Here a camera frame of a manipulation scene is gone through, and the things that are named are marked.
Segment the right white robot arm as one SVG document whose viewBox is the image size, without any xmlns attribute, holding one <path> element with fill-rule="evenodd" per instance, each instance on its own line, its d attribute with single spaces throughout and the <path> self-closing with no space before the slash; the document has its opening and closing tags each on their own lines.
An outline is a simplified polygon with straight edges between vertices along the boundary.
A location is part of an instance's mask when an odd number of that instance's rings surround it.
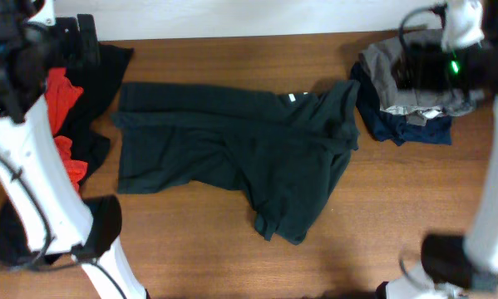
<svg viewBox="0 0 498 299">
<path fill-rule="evenodd" d="M 429 233 L 422 241 L 420 260 L 402 275 L 385 282 L 375 298 L 472 298 L 498 292 L 498 1 L 446 1 L 419 7 L 403 19 L 421 13 L 441 19 L 441 49 L 423 51 L 408 46 L 404 28 L 398 39 L 406 58 L 405 80 L 418 90 L 484 89 L 492 94 L 493 144 L 481 204 L 464 235 Z"/>
</svg>

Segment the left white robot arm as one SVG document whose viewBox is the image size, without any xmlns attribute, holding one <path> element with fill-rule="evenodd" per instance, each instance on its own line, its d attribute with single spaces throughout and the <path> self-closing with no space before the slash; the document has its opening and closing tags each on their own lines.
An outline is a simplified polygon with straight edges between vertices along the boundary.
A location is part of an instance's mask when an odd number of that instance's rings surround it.
<svg viewBox="0 0 498 299">
<path fill-rule="evenodd" d="M 91 15 L 70 33 L 50 1 L 0 0 L 0 182 L 27 237 L 18 271 L 49 273 L 45 258 L 67 254 L 103 298 L 146 298 L 121 246 L 121 206 L 113 195 L 90 210 L 73 188 L 47 115 L 47 74 L 54 66 L 96 67 L 100 52 Z"/>
</svg>

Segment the dark green Nike t-shirt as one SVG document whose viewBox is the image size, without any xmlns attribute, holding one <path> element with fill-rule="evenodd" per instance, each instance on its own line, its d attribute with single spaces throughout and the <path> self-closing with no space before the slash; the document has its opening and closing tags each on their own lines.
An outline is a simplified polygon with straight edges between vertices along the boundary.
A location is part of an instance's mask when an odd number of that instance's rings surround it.
<svg viewBox="0 0 498 299">
<path fill-rule="evenodd" d="M 199 181 L 240 190 L 255 230 L 298 245 L 358 148 L 359 84 L 275 94 L 222 86 L 126 83 L 118 190 L 155 194 Z"/>
</svg>

